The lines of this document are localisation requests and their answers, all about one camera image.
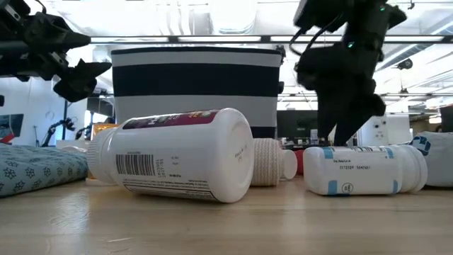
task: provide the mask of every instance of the blue patterned cushion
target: blue patterned cushion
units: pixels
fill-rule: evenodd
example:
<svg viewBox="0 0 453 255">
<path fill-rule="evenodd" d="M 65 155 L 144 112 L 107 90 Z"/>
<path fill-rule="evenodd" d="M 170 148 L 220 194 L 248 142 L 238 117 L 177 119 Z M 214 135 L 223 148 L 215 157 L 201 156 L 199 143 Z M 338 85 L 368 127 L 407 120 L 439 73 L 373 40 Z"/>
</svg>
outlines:
<svg viewBox="0 0 453 255">
<path fill-rule="evenodd" d="M 0 143 L 0 197 L 83 179 L 87 172 L 82 153 Z"/>
</svg>

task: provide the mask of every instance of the red object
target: red object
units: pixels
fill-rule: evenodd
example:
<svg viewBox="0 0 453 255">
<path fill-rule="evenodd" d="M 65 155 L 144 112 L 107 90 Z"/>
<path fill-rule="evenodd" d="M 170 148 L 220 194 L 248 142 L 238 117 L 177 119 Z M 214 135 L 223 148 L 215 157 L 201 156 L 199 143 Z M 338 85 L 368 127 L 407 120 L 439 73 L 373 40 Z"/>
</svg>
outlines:
<svg viewBox="0 0 453 255">
<path fill-rule="evenodd" d="M 130 120 L 122 129 L 157 128 L 179 125 L 197 125 L 211 123 L 220 110 L 199 110 L 191 113 L 156 115 L 138 120 Z"/>
<path fill-rule="evenodd" d="M 14 137 L 15 137 L 14 134 L 13 134 L 13 133 L 10 133 L 9 135 L 7 135 L 7 136 L 1 138 L 1 139 L 0 139 L 0 143 L 5 143 L 5 144 L 7 144 L 7 143 L 9 143 L 12 139 L 14 139 Z"/>
<path fill-rule="evenodd" d="M 297 158 L 297 174 L 304 174 L 304 150 L 300 149 L 294 153 Z"/>
</svg>

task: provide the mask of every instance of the blue label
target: blue label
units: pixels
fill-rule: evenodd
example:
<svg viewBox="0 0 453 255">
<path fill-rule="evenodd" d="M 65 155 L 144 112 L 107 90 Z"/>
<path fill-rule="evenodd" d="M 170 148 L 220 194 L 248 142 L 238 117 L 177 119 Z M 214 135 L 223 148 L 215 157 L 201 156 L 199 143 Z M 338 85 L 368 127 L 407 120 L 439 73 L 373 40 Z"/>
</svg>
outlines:
<svg viewBox="0 0 453 255">
<path fill-rule="evenodd" d="M 398 181 L 394 180 L 394 189 L 392 191 L 393 194 L 396 194 L 398 192 Z"/>
<path fill-rule="evenodd" d="M 431 143 L 428 142 L 428 139 L 426 137 L 414 137 L 413 140 L 409 142 L 409 145 L 417 148 L 423 154 L 423 156 L 427 156 L 430 153 Z"/>
<path fill-rule="evenodd" d="M 322 147 L 324 151 L 324 159 L 333 159 L 333 150 L 330 147 Z"/>
<path fill-rule="evenodd" d="M 386 147 L 385 150 L 387 151 L 387 154 L 389 155 L 389 159 L 393 159 L 395 157 L 394 152 L 390 148 Z"/>
<path fill-rule="evenodd" d="M 329 181 L 328 188 L 327 188 L 327 195 L 334 196 L 337 194 L 338 190 L 338 182 L 337 181 Z"/>
</svg>

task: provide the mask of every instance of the computer monitor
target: computer monitor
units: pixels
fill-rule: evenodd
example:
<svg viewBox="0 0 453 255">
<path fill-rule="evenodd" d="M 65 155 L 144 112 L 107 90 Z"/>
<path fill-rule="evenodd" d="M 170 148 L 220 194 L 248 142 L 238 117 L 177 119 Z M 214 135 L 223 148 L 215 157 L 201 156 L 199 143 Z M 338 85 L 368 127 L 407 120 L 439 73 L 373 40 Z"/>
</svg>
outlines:
<svg viewBox="0 0 453 255">
<path fill-rule="evenodd" d="M 316 110 L 279 110 L 277 112 L 277 136 L 291 138 L 311 137 L 311 130 L 318 128 Z"/>
<path fill-rule="evenodd" d="M 440 117 L 442 118 L 442 132 L 453 132 L 453 106 L 442 107 Z"/>
<path fill-rule="evenodd" d="M 0 115 L 0 138 L 3 138 L 11 133 L 11 130 L 14 132 L 14 137 L 21 136 L 23 122 L 23 114 L 11 114 L 11 129 L 10 125 L 10 115 Z"/>
</svg>

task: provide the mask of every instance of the black and white striped bin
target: black and white striped bin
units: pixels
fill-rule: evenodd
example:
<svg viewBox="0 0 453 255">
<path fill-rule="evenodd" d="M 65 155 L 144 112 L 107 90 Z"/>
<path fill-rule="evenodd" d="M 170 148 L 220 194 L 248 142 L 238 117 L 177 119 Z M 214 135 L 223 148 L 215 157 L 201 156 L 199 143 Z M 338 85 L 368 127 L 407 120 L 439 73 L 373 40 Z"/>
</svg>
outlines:
<svg viewBox="0 0 453 255">
<path fill-rule="evenodd" d="M 113 50 L 118 122 L 149 115 L 235 108 L 255 138 L 275 136 L 281 55 L 232 47 Z"/>
</svg>

